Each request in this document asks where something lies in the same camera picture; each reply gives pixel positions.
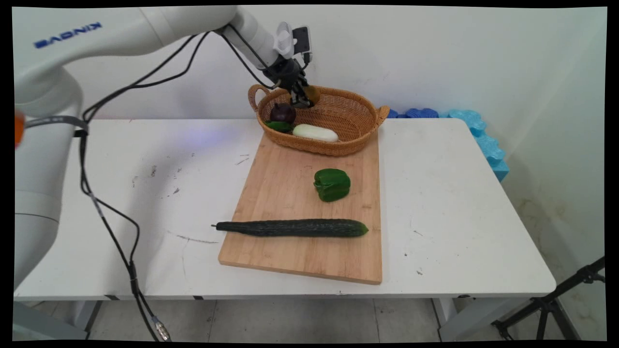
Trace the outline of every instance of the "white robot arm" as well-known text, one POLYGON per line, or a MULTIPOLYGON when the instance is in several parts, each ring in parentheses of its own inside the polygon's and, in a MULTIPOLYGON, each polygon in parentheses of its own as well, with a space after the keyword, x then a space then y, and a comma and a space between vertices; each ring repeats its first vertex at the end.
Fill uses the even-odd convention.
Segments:
MULTIPOLYGON (((313 106, 303 92, 308 86, 303 68, 292 59, 303 53, 306 64, 311 60, 307 28, 294 33, 282 22, 274 37, 237 6, 14 7, 12 19, 15 108, 29 119, 79 117, 82 92, 63 68, 71 61, 147 54, 209 31, 225 36, 273 83, 290 91, 293 105, 313 106)), ((67 123, 28 128, 15 151, 14 290, 56 238, 74 128, 67 123)))

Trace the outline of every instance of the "white table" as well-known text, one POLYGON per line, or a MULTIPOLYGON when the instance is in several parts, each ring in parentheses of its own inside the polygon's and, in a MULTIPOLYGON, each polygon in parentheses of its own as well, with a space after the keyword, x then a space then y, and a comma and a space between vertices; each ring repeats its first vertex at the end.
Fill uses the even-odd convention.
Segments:
MULTIPOLYGON (((381 285, 220 265, 224 233, 210 225, 232 218, 261 137, 255 120, 92 122, 90 184, 140 224, 134 259, 147 298, 441 298, 439 316, 449 320, 441 335, 450 341, 554 290, 540 253, 456 119, 386 120, 379 129, 381 285), (488 299, 450 318, 445 299, 461 295, 488 299)), ((121 258, 80 192, 77 143, 56 242, 14 300, 133 299, 121 258)), ((128 254, 133 226, 104 213, 128 254)))

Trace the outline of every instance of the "green pepper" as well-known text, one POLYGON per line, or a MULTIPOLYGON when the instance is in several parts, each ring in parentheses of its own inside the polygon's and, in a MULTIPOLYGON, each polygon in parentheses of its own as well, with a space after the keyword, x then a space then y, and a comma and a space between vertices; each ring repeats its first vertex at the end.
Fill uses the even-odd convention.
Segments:
POLYGON ((265 121, 267 127, 274 129, 278 132, 288 133, 292 130, 292 125, 283 121, 265 121))
POLYGON ((324 202, 336 201, 350 192, 350 178, 339 169, 322 169, 314 174, 314 187, 324 202))

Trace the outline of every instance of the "white vegetable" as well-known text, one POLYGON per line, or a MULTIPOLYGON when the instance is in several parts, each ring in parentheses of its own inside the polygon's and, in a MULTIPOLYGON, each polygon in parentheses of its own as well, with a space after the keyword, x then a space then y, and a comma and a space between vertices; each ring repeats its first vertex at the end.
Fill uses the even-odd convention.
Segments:
POLYGON ((324 140, 329 142, 337 141, 337 134, 327 128, 316 127, 310 124, 299 124, 292 130, 292 134, 310 139, 324 140))

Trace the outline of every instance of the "foam padding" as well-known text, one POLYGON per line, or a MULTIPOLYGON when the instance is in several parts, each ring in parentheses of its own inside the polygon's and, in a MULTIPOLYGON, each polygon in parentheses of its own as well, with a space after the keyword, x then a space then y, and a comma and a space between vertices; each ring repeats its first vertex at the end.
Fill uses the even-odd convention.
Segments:
POLYGON ((499 164, 492 167, 492 171, 495 173, 496 178, 499 179, 499 182, 505 179, 507 173, 509 173, 509 167, 505 161, 500 161, 499 164))
POLYGON ((398 116, 397 111, 393 109, 389 109, 389 114, 387 115, 387 118, 397 118, 397 116, 398 116))
POLYGON ((476 137, 475 140, 491 167, 498 165, 505 157, 505 151, 499 148, 499 141, 488 136, 485 132, 481 136, 476 137))
POLYGON ((475 137, 481 136, 486 130, 486 122, 482 121, 482 116, 472 110, 450 110, 447 118, 459 118, 466 122, 475 137))
POLYGON ((438 118, 438 112, 432 109, 409 109, 406 111, 406 116, 409 118, 438 118))

